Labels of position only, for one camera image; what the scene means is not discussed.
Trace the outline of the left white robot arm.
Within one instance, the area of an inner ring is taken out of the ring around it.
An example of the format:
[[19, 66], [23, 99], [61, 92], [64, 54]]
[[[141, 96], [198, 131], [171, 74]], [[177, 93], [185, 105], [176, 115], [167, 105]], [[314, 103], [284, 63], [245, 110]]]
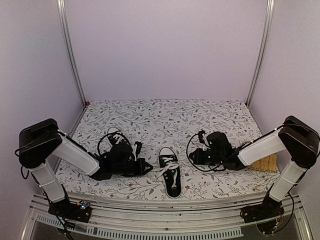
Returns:
[[56, 120], [48, 118], [24, 128], [18, 135], [18, 149], [15, 155], [22, 167], [29, 170], [39, 186], [55, 203], [55, 209], [63, 216], [74, 213], [74, 205], [67, 199], [63, 185], [59, 183], [53, 169], [46, 163], [49, 156], [56, 156], [83, 171], [96, 180], [109, 180], [112, 175], [123, 177], [144, 176], [153, 170], [153, 166], [140, 158], [142, 143], [130, 144], [129, 140], [117, 128], [110, 128], [99, 140], [107, 139], [111, 149], [96, 154], [89, 152], [62, 132]]

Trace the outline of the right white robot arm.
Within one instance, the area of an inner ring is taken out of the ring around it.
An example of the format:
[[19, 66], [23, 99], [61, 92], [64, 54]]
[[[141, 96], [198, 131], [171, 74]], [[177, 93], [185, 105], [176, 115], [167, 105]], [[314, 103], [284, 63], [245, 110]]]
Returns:
[[220, 131], [209, 135], [200, 131], [196, 136], [202, 147], [188, 152], [186, 156], [194, 166], [210, 166], [211, 172], [217, 172], [220, 166], [224, 170], [238, 171], [282, 151], [290, 154], [291, 160], [268, 190], [266, 201], [258, 208], [262, 218], [269, 218], [278, 210], [278, 203], [320, 156], [319, 133], [293, 115], [272, 131], [237, 148], [233, 148], [227, 135]]

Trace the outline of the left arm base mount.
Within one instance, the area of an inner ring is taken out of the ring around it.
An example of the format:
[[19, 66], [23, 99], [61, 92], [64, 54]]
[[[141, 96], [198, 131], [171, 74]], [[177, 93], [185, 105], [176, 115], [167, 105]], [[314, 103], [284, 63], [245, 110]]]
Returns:
[[49, 204], [48, 213], [61, 217], [62, 219], [73, 220], [82, 223], [88, 223], [91, 215], [92, 208], [89, 202], [83, 200], [72, 203], [69, 197], [66, 196], [63, 200], [58, 202], [51, 202]]

